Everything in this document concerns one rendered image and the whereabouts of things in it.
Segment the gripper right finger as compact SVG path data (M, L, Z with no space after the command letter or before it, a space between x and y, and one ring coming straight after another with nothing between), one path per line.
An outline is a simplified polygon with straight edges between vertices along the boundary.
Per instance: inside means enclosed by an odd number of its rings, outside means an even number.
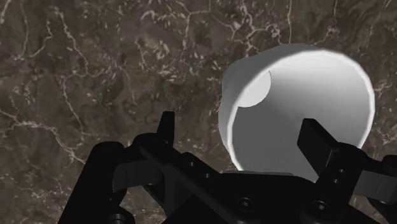
M302 206L302 224L379 224L349 205L362 195L397 224L397 155L381 161L354 145L338 142L315 119L303 119L298 148L319 176Z

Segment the white cup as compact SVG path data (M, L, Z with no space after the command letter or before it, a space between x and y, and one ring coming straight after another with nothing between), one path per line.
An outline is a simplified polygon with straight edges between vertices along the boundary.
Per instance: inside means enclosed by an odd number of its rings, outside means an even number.
M361 148L372 128L375 94L358 62L305 44L279 45L229 65L218 129L240 171L317 174L297 146L304 118L337 141Z

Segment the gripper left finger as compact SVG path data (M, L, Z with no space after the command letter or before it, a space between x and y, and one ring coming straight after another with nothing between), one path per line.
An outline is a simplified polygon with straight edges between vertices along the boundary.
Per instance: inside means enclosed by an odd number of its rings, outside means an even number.
M135 186L143 186L165 211L162 224L224 224L181 183L167 186L171 178L142 155L141 139L137 136L128 147L105 141L92 148L58 224L136 224L120 205Z

